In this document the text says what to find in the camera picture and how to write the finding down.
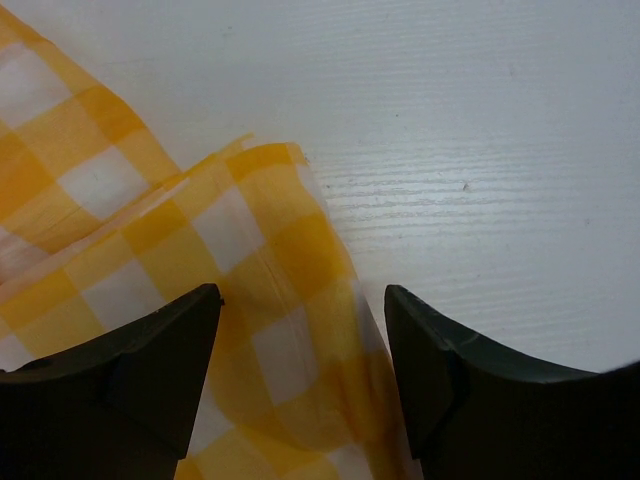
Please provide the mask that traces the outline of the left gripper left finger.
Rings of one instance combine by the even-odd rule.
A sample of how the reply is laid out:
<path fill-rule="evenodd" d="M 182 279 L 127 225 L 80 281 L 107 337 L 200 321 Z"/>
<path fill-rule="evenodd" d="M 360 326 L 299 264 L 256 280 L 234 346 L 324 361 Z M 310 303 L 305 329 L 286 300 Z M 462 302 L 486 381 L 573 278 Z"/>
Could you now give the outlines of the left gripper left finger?
<path fill-rule="evenodd" d="M 223 305 L 203 284 L 1 373 L 4 479 L 171 479 L 185 458 Z"/>

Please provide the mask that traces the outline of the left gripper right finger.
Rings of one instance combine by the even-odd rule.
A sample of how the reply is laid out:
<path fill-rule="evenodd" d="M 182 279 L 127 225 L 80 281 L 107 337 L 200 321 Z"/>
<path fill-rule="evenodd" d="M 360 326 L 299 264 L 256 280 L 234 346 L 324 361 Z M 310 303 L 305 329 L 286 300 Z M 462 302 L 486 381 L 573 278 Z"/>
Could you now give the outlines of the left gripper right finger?
<path fill-rule="evenodd" d="M 409 448 L 427 479 L 635 479 L 639 366 L 538 359 L 386 288 Z"/>

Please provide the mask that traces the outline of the yellow white checkered cloth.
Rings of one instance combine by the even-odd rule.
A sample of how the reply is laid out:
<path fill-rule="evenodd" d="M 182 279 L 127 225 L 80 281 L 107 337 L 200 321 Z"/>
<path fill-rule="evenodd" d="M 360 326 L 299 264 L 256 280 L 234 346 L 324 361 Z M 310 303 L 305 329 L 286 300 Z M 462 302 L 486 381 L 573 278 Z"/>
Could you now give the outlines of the yellow white checkered cloth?
<path fill-rule="evenodd" d="M 204 284 L 224 305 L 180 479 L 417 479 L 388 351 L 293 143 L 176 165 L 129 106 L 1 14 L 1 366 Z"/>

